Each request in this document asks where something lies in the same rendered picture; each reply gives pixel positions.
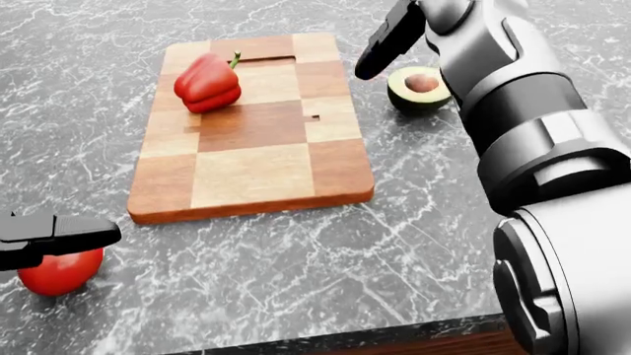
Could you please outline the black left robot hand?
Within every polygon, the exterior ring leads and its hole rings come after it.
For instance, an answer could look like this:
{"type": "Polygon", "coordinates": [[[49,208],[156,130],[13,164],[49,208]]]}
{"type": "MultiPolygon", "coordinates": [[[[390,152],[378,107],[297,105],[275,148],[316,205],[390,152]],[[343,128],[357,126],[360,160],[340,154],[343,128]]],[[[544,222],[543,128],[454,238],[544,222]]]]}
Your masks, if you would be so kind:
{"type": "Polygon", "coordinates": [[[0,271],[36,267],[46,255],[106,248],[121,238],[117,224],[104,218],[0,212],[0,271]]]}

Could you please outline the red tomato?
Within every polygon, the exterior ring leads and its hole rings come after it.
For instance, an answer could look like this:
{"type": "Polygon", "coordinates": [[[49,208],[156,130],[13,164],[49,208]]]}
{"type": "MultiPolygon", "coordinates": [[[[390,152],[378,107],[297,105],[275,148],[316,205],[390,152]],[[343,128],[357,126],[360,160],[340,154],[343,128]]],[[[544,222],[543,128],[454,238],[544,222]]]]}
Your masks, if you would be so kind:
{"type": "Polygon", "coordinates": [[[103,259],[103,248],[60,256],[46,255],[39,266],[20,269],[18,276],[31,292],[57,297],[74,292],[87,283],[98,273],[103,259]]]}

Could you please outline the halved avocado with pit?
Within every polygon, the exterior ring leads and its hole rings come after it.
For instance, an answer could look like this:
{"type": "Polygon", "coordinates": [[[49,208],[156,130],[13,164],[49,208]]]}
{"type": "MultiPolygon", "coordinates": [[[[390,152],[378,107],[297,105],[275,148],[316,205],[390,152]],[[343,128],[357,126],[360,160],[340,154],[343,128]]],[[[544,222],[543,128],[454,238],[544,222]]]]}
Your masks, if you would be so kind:
{"type": "Polygon", "coordinates": [[[391,104],[405,113],[435,110],[452,99],[437,67],[402,67],[386,83],[391,104]]]}

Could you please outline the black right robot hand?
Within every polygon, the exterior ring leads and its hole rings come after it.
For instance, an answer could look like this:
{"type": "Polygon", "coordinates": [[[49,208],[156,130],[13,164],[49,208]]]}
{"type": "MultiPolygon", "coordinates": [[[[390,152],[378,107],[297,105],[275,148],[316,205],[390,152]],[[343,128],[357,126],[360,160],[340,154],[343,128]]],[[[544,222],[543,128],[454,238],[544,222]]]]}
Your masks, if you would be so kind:
{"type": "Polygon", "coordinates": [[[405,54],[424,34],[426,18],[416,0],[398,0],[355,65],[358,79],[370,80],[405,54]]]}

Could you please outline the checkered wooden cutting board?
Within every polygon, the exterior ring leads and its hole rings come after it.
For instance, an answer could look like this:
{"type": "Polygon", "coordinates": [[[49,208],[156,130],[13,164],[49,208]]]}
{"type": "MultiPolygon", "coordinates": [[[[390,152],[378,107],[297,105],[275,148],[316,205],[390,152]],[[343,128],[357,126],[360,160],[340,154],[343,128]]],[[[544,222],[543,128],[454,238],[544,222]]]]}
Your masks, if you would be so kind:
{"type": "Polygon", "coordinates": [[[174,43],[166,49],[127,211],[137,224],[364,203],[374,178],[335,36],[174,43]],[[174,83],[214,52],[242,96],[193,114],[174,83]]]}

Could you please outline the red bell pepper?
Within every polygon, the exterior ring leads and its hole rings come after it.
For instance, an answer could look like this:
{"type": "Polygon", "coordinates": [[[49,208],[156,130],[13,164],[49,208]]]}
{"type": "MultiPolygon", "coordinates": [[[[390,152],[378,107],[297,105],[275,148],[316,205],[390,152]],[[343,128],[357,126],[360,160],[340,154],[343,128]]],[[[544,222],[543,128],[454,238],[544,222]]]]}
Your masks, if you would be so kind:
{"type": "Polygon", "coordinates": [[[231,105],[242,93],[234,70],[240,59],[239,51],[230,62],[212,52],[201,55],[175,80],[175,95],[195,114],[231,105]]]}

